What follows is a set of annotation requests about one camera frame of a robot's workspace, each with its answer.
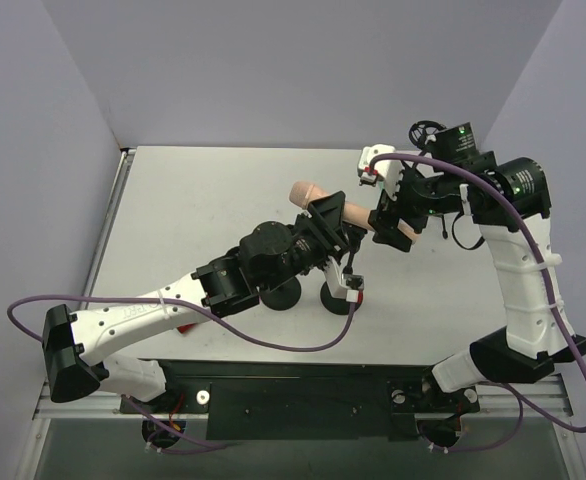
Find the pink microphone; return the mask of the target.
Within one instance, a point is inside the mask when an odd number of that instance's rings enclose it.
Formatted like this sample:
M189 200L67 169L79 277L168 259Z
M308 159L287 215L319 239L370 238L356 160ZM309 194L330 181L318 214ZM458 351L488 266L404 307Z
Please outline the pink microphone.
M320 203L328 200L330 197L330 193L323 190L318 185L307 181L295 182L289 192L289 201L307 211L309 211L312 206L319 208ZM373 226L369 223L369 215L372 213L370 209L347 201L343 192L337 192L336 197L337 204L342 207L342 218L344 222L367 229L371 232L374 231ZM419 239L419 234L403 222L398 223L395 227L395 232L406 236L410 245L414 244Z

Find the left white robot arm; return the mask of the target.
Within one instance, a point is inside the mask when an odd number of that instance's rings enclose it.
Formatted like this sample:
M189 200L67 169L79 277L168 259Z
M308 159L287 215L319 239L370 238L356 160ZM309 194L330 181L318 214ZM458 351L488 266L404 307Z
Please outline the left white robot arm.
M324 272L330 297L354 308L363 281L341 265L354 254L345 207L343 192L313 200L294 224L264 222L226 254L143 297L109 300L94 310L49 309L42 348L52 401L71 402L98 390L155 400L170 388L165 368L123 356L122 349L258 305L288 310L301 298L299 276L314 268Z

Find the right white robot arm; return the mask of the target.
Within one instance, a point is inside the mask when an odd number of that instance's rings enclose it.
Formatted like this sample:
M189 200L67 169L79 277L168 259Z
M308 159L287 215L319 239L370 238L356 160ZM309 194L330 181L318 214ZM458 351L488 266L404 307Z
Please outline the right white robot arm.
M419 233L436 215L470 217L491 254L506 314L504 327L434 365L431 383L446 393L482 381L533 384L558 364L581 363L586 338L567 320L556 285L561 258L551 248L541 166L526 157L498 163L478 149L468 123L419 122L411 133L419 154L377 144L358 163L361 183L382 187L368 217L375 242L407 252L412 242L400 223Z

